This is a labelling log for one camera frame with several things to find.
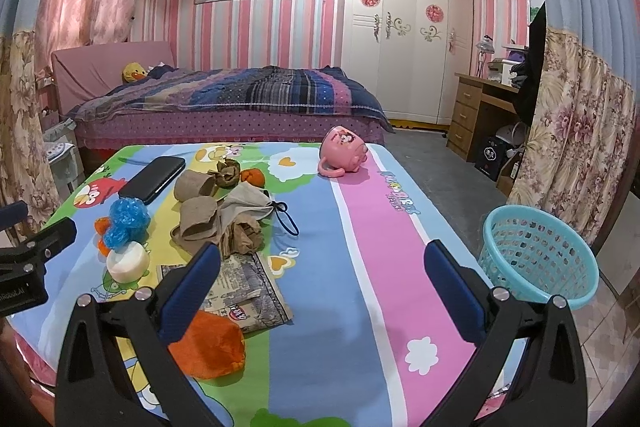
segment children's play mat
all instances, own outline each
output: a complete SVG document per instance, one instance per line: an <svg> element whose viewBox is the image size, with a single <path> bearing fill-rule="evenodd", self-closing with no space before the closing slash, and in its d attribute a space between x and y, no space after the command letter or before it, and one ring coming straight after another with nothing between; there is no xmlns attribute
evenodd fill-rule
<svg viewBox="0 0 640 427"><path fill-rule="evenodd" d="M71 247L47 263L49 301L11 317L15 330L55 369L77 297L126 299L158 283L160 264L190 256L170 241L179 220L173 184L148 206L148 272L120 285L96 247L94 220L118 190L161 155L206 172L225 157L257 167L300 229L271 216L261 254L293 320L247 335L244 371L192 385L226 427L418 427L445 396L474 346L464 342L425 275L424 246L440 239L463 266L476 260L386 149L370 145L359 172L317 174L319 144L263 142L130 146L120 150L62 204L52 221L76 222ZM514 344L496 389L510 383L523 344ZM125 341L125 365L142 405L161 408Z"/></svg>

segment yellow duck plush toy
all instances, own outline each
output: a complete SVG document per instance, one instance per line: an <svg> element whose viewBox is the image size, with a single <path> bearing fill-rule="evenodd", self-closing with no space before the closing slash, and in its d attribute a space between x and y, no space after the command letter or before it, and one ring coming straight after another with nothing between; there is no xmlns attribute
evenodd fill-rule
<svg viewBox="0 0 640 427"><path fill-rule="evenodd" d="M122 77L126 82L135 82L146 78L146 70L137 62L127 64L122 71Z"/></svg>

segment wooden desk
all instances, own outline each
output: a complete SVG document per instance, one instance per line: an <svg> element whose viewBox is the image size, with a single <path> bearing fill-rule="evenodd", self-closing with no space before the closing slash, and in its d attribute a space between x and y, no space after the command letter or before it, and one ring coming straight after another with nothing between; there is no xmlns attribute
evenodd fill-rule
<svg viewBox="0 0 640 427"><path fill-rule="evenodd" d="M462 73L456 76L458 93L447 147L464 161L473 162L484 139L519 120L512 103L518 90L477 76Z"/></svg>

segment purple bed skirt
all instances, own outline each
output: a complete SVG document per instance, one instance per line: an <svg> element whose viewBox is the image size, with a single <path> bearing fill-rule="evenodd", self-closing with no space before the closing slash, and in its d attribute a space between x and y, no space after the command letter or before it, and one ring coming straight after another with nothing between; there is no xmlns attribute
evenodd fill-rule
<svg viewBox="0 0 640 427"><path fill-rule="evenodd" d="M136 112L109 121L76 121L76 139L89 149L127 145L290 141L320 142L343 125L365 142L384 145L380 124L362 116L283 114L263 111Z"/></svg>

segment white ball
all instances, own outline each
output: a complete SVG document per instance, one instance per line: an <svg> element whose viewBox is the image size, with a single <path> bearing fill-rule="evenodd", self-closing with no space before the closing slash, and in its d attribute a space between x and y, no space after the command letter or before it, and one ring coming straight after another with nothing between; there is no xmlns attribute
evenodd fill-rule
<svg viewBox="0 0 640 427"><path fill-rule="evenodd" d="M149 268L149 254L145 247L130 241L124 247L111 250L107 255L107 270L115 282L127 284L137 281Z"/></svg>

